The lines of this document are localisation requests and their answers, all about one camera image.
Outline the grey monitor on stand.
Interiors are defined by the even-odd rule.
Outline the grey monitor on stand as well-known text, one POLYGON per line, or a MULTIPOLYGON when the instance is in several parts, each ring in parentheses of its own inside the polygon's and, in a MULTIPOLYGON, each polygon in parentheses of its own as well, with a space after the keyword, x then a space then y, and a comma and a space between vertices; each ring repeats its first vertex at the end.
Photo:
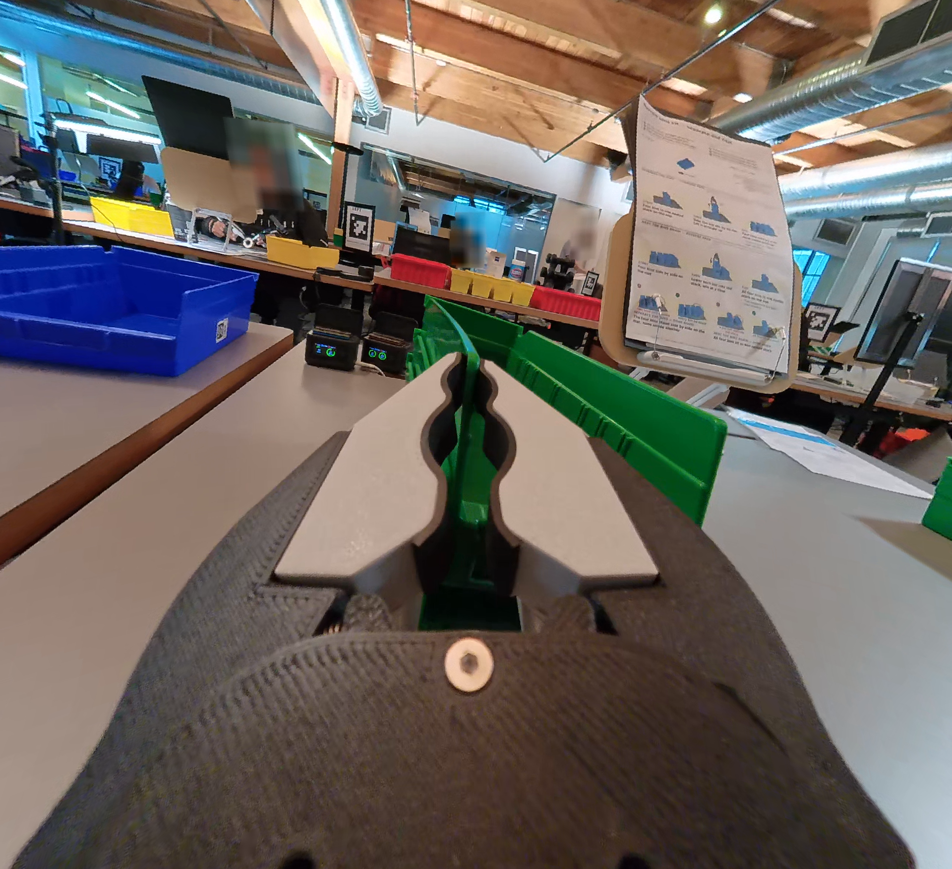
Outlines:
POLYGON ((895 370, 915 366, 950 296, 951 268, 911 258, 895 261, 854 356, 859 363, 879 365, 880 373, 840 435, 843 445, 859 442, 895 370))

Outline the blue plastic bin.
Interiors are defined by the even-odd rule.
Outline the blue plastic bin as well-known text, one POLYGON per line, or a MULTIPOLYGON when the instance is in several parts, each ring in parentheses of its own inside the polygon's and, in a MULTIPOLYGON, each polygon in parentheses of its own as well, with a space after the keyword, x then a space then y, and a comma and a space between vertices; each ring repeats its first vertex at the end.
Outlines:
POLYGON ((245 335, 257 280, 127 246, 4 246, 1 354, 178 377, 245 335))

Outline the black-white marker sign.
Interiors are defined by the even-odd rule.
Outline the black-white marker sign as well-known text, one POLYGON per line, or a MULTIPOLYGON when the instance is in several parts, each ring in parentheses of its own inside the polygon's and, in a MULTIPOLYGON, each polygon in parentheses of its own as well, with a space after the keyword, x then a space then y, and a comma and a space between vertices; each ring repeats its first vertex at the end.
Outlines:
POLYGON ((350 252, 372 255, 376 210, 373 205, 344 202, 343 245, 350 252))

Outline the red plastic bin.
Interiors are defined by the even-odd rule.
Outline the red plastic bin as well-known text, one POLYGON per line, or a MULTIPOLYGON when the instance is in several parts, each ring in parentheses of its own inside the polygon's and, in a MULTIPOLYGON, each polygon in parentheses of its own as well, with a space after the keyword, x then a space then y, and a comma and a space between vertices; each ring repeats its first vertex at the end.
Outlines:
POLYGON ((601 317, 601 300, 584 294, 535 286, 530 306, 547 313, 556 313, 591 322, 601 317))
POLYGON ((447 264, 407 254, 391 255, 389 271, 393 282, 428 290, 447 290, 451 280, 451 268, 447 264))

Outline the black display panel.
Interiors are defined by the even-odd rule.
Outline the black display panel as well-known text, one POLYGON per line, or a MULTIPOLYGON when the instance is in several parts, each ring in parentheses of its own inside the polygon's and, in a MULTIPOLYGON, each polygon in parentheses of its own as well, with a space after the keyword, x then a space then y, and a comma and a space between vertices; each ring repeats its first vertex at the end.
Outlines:
POLYGON ((227 160, 227 122, 234 117, 225 96, 143 75, 153 115, 167 148, 227 160))

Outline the green plastic bin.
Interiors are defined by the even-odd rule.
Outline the green plastic bin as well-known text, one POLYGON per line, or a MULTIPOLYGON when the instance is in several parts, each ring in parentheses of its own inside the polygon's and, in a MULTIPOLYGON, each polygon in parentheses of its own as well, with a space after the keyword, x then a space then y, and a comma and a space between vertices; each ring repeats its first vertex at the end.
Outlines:
MULTIPOLYGON (((726 423, 556 342, 554 328, 524 328, 472 306, 422 296, 406 379, 449 353, 467 369, 496 363, 514 380, 604 442, 696 525, 704 523, 720 466, 726 423)), ((484 423, 469 406, 455 415, 458 444, 444 461, 455 552, 449 574, 422 599, 419 629, 515 630, 517 604, 485 572, 484 530, 494 467, 482 450, 484 423)))
POLYGON ((922 516, 922 526, 931 532, 952 540, 952 459, 948 458, 946 468, 936 483, 935 492, 922 516))

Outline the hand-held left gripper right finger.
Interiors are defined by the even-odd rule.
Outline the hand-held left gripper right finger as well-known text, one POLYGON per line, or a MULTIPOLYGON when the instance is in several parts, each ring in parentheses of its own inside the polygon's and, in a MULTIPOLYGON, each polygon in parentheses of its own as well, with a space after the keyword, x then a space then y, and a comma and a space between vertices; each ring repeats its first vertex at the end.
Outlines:
POLYGON ((659 576, 589 436, 495 363, 481 363, 482 451, 494 469, 488 574, 523 601, 638 587, 659 576))

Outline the yellow plastic bin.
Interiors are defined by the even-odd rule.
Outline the yellow plastic bin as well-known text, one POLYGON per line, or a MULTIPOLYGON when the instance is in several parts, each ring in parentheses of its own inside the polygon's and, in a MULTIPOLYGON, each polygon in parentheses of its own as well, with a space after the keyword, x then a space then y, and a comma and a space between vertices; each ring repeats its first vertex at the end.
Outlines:
POLYGON ((173 222, 163 209, 136 202, 91 196, 93 219, 114 231, 174 238, 173 222))
POLYGON ((337 247, 308 245, 291 238, 270 234, 266 238, 268 261, 291 268, 314 271, 336 268, 340 261, 337 247))

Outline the grey desk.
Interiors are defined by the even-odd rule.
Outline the grey desk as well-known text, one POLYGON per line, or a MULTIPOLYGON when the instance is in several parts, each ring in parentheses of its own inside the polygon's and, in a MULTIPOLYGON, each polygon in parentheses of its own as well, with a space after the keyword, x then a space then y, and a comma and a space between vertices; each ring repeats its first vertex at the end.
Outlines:
POLYGON ((247 332, 179 377, 2 359, 1 564, 6 565, 292 349, 247 332))
MULTIPOLYGON (((210 548, 398 388, 294 349, 2 569, 2 867, 86 762, 210 548)), ((924 508, 807 472, 731 425, 704 529, 918 866, 950 867, 950 543, 922 527, 924 508)))

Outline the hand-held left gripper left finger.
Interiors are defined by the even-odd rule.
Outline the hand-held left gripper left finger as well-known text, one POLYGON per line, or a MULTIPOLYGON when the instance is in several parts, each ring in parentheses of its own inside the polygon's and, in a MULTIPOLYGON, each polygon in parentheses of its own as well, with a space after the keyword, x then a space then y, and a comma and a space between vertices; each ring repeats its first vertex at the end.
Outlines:
POLYGON ((283 584, 376 595, 417 618, 452 558, 446 459, 467 373, 447 354, 344 436, 280 557, 283 584))

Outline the black dumbbells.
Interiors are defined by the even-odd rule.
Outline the black dumbbells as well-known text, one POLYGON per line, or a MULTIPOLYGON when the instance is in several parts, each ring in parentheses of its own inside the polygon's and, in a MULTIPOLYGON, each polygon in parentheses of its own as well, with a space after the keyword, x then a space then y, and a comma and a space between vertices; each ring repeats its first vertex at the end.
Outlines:
POLYGON ((542 284, 549 289, 583 293, 589 270, 580 267, 574 258, 550 253, 545 258, 542 284))

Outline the white printed papers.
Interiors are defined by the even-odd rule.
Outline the white printed papers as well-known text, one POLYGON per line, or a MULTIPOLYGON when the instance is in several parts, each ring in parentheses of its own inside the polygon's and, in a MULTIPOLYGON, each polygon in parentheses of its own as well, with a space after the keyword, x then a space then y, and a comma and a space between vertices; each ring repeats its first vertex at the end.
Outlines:
POLYGON ((766 446, 806 470, 842 482, 852 482, 914 498, 931 499, 933 493, 875 463, 867 462, 850 447, 841 447, 812 429, 728 407, 727 414, 752 431, 766 446))

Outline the wooden background desk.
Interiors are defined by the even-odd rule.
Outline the wooden background desk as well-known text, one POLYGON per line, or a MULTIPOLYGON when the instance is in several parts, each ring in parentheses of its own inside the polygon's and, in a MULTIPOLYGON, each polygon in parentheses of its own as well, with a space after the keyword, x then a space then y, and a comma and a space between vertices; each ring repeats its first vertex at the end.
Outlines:
POLYGON ((491 298, 482 298, 478 296, 474 297, 470 294, 463 294, 463 293, 455 292, 452 290, 431 289, 426 286, 418 285, 412 282, 393 280, 390 274, 391 272, 389 269, 377 271, 373 277, 373 284, 375 285, 375 287, 393 288, 395 290, 402 290, 405 292, 428 295, 428 296, 438 298, 441 300, 446 300, 450 303, 467 304, 470 306, 479 307, 489 311, 511 313, 516 315, 517 317, 542 318, 554 323, 562 323, 562 324, 580 327, 580 328, 584 328, 588 330, 597 331, 599 328, 598 321, 574 317, 564 313, 550 312, 550 311, 546 311, 540 308, 535 308, 532 306, 523 306, 518 304, 499 302, 491 298))
POLYGON ((321 275, 314 270, 274 263, 261 254, 249 254, 243 251, 220 251, 198 244, 186 244, 161 235, 141 234, 115 229, 108 225, 103 226, 74 211, 68 211, 64 214, 62 226, 64 232, 69 235, 83 236, 110 244, 148 249, 209 264, 221 264, 231 268, 269 273, 285 278, 293 278, 300 282, 354 289, 363 293, 370 293, 374 288, 373 281, 347 278, 339 273, 321 275))

